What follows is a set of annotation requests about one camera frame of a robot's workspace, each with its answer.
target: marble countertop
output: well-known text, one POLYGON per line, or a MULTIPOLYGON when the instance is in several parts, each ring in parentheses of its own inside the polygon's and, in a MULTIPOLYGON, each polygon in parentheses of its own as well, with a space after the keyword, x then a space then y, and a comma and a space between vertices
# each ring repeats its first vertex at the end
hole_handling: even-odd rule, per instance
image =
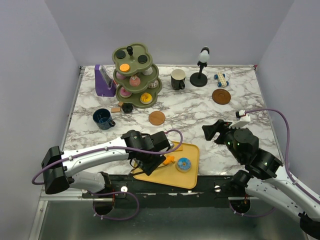
MULTIPOLYGON (((114 66, 106 65, 112 76, 114 66)), ((199 70, 196 66, 158 66, 162 90, 157 103, 147 109, 135 108, 132 113, 112 113, 116 126, 101 130, 92 119, 93 113, 100 108, 110 110, 118 106, 116 97, 99 97, 95 91, 94 66, 85 68, 82 83, 75 103, 69 130, 64 145, 65 150, 76 150, 102 144, 120 137, 129 130, 154 134, 159 131, 178 129, 183 133, 184 142, 197 145, 200 150, 199 175, 234 175, 240 166, 224 145, 216 145, 206 141, 202 125, 212 125, 217 120, 234 122, 238 110, 250 110, 265 106, 252 67, 206 67, 203 73, 208 77, 205 87, 191 85, 189 77, 199 70), (182 69, 186 73, 185 89, 175 91, 170 84, 170 74, 174 69, 182 69), (231 94, 227 105, 219 105, 212 100, 212 93, 217 89, 217 72, 225 73, 229 86, 225 89, 231 94), (154 126, 149 122, 149 114, 162 111, 165 122, 154 126)), ((247 126, 259 141, 259 147, 279 156, 275 137, 266 112, 251 114, 251 123, 247 126)), ((168 138, 179 141, 179 135, 171 132, 168 138)), ((104 171, 109 174, 128 174, 132 167, 129 161, 106 163, 89 169, 89 172, 104 171)))

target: black knob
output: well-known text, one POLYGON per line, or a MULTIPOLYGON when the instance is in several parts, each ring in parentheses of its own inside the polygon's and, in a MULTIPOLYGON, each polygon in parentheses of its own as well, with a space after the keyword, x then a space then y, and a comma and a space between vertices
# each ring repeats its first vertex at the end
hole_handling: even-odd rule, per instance
POLYGON ((126 51, 128 52, 128 54, 130 56, 132 56, 134 54, 134 49, 132 48, 132 46, 127 46, 126 51))

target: white wall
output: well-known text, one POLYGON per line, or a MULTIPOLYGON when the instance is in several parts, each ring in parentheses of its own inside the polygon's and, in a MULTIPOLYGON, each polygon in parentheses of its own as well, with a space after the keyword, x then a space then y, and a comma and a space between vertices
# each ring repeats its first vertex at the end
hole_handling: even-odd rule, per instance
MULTIPOLYGON (((292 172, 320 194, 320 1, 295 0, 258 65, 266 105, 284 113, 291 129, 292 172)), ((274 127, 285 151, 286 127, 274 127)))
POLYGON ((45 0, 81 65, 147 44, 157 64, 257 64, 294 0, 45 0))
POLYGON ((31 184, 59 145, 79 68, 43 0, 0 8, 0 238, 29 237, 40 186, 31 184))

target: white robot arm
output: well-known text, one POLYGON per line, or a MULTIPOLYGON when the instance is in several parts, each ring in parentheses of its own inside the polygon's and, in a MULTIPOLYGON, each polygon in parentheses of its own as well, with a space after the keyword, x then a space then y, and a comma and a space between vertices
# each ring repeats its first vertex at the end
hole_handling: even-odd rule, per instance
POLYGON ((61 152, 58 146, 51 147, 41 163, 42 170, 33 177, 32 183, 44 184, 46 194, 57 194, 68 188, 97 193, 109 184, 108 175, 85 170, 123 160, 134 160, 149 176, 166 159, 164 154, 175 151, 182 144, 181 132, 175 129, 168 132, 150 135, 130 130, 115 140, 81 150, 61 152), (166 133, 172 131, 181 137, 175 148, 166 137, 166 133), (44 182, 35 182, 40 174, 43 174, 44 182))

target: screw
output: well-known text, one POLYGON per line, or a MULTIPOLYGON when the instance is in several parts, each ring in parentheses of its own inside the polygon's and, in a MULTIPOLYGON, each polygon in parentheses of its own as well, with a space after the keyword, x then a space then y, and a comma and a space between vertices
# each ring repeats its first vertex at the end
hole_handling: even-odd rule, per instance
POLYGON ((215 191, 216 193, 220 193, 220 192, 221 192, 221 187, 220 187, 219 185, 215 185, 215 186, 214 186, 214 191, 215 191))

